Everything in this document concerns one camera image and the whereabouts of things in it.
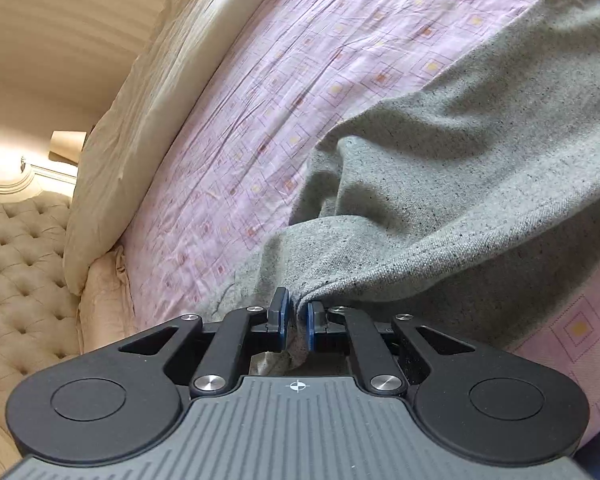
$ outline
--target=triangular cutout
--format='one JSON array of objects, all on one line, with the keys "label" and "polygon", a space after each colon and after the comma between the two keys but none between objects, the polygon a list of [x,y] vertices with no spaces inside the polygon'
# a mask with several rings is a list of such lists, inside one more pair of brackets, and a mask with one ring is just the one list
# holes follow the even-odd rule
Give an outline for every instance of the triangular cutout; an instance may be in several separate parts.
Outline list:
[{"label": "triangular cutout", "polygon": [[156,355],[177,331],[178,327],[168,326],[144,336],[142,339],[136,339],[118,350],[127,354]]},{"label": "triangular cutout", "polygon": [[429,328],[428,326],[419,326],[416,330],[420,335],[429,343],[429,345],[440,355],[455,355],[465,354],[467,352],[473,352],[474,348],[471,346],[453,339],[448,335],[437,332]]}]

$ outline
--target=mattress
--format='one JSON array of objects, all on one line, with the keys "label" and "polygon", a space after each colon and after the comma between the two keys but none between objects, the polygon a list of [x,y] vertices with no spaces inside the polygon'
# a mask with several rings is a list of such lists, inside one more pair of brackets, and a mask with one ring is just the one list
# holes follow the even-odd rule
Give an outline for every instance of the mattress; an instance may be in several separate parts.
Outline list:
[{"label": "mattress", "polygon": [[[334,124],[420,88],[535,1],[265,0],[123,235],[138,328],[194,310],[286,225],[309,150]],[[595,383],[588,438],[600,428],[600,381],[586,372],[600,364],[600,297],[578,298],[517,352]],[[572,335],[575,352],[562,342]]]}]

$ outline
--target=circular cap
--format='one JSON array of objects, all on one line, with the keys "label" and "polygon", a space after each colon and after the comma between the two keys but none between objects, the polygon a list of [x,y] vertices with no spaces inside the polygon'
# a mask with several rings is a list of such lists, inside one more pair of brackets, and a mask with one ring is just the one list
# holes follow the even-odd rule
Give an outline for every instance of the circular cap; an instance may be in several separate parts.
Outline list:
[{"label": "circular cap", "polygon": [[397,390],[402,386],[402,381],[395,375],[376,375],[371,379],[371,385],[382,392]]},{"label": "circular cap", "polygon": [[60,386],[51,397],[51,406],[64,418],[89,422],[113,415],[125,400],[125,389],[113,381],[82,379]]},{"label": "circular cap", "polygon": [[500,420],[523,420],[534,416],[544,404],[535,386],[519,379],[487,379],[469,393],[472,405],[481,413]]},{"label": "circular cap", "polygon": [[203,375],[198,377],[193,385],[203,392],[215,392],[223,388],[226,381],[219,375]]}]

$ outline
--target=gray ribbed panel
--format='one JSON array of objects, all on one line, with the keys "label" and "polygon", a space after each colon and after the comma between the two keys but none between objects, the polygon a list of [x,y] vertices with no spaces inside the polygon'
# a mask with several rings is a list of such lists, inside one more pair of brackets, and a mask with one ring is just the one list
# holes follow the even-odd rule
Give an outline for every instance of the gray ribbed panel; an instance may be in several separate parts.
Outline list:
[{"label": "gray ribbed panel", "polygon": [[498,468],[429,440],[397,399],[360,391],[353,378],[247,377],[236,392],[193,403],[160,445],[126,462],[69,468],[26,459],[13,480],[480,480],[588,478],[571,460]]}]

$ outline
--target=gray speckled cloth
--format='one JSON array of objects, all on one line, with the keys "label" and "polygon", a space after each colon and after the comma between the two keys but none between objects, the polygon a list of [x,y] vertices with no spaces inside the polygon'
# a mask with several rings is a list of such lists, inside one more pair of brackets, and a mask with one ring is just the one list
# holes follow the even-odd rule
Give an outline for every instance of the gray speckled cloth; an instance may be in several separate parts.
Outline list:
[{"label": "gray speckled cloth", "polygon": [[289,227],[207,307],[284,285],[300,320],[318,298],[379,319],[408,305],[504,346],[599,259],[600,0],[541,0],[421,91],[334,127]]}]

